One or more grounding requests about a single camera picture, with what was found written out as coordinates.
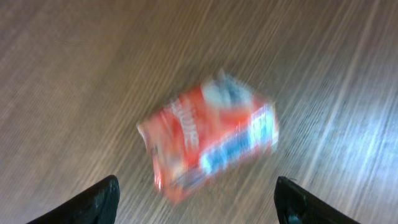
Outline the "red white juice carton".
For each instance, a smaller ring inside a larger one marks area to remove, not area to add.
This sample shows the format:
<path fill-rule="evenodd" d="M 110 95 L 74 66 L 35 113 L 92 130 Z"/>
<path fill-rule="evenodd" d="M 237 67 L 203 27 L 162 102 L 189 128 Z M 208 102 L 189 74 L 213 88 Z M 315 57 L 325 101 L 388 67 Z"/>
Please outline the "red white juice carton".
<path fill-rule="evenodd" d="M 276 150 L 274 102 L 224 70 L 138 124 L 154 185 L 180 202 L 241 162 Z"/>

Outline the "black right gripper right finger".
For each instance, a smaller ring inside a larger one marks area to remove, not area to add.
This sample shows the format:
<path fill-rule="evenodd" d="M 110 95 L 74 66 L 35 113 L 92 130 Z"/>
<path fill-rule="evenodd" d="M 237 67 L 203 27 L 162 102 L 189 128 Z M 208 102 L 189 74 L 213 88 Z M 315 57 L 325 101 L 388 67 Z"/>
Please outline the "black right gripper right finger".
<path fill-rule="evenodd" d="M 280 224 L 359 224 L 284 176 L 274 190 Z"/>

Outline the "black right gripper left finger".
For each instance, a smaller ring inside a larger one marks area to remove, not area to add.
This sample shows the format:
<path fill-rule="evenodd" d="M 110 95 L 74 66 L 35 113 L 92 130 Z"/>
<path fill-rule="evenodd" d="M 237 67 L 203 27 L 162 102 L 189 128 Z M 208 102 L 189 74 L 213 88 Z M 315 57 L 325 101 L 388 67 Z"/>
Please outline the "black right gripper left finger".
<path fill-rule="evenodd" d="M 109 175 L 29 224 L 114 224 L 119 199 L 118 178 Z"/>

